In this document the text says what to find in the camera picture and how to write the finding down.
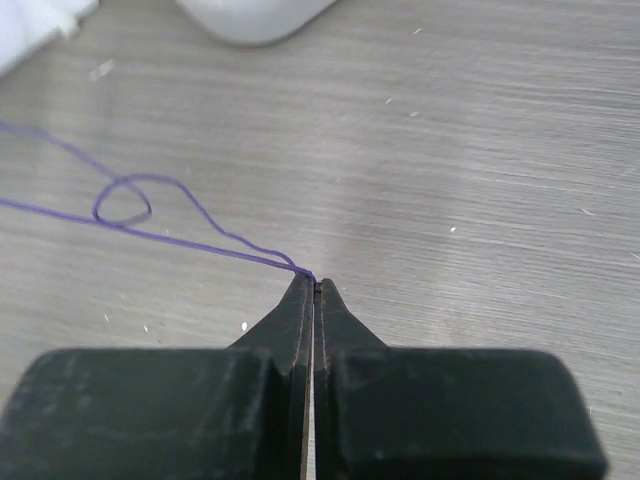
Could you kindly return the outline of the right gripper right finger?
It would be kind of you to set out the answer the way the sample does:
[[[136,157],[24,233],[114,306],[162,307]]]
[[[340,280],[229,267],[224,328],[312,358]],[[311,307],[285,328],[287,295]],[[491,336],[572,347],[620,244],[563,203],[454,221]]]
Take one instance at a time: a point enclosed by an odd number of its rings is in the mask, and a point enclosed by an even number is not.
[[[531,349],[386,345],[324,280],[314,298],[320,479],[602,479],[577,382]]]

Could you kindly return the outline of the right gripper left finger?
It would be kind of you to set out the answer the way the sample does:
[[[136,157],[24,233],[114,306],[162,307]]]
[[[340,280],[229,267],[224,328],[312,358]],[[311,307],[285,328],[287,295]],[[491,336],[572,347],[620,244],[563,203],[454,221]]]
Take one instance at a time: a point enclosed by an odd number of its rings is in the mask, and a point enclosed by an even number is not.
[[[314,284],[226,348],[68,348],[1,413],[5,479],[302,479]]]

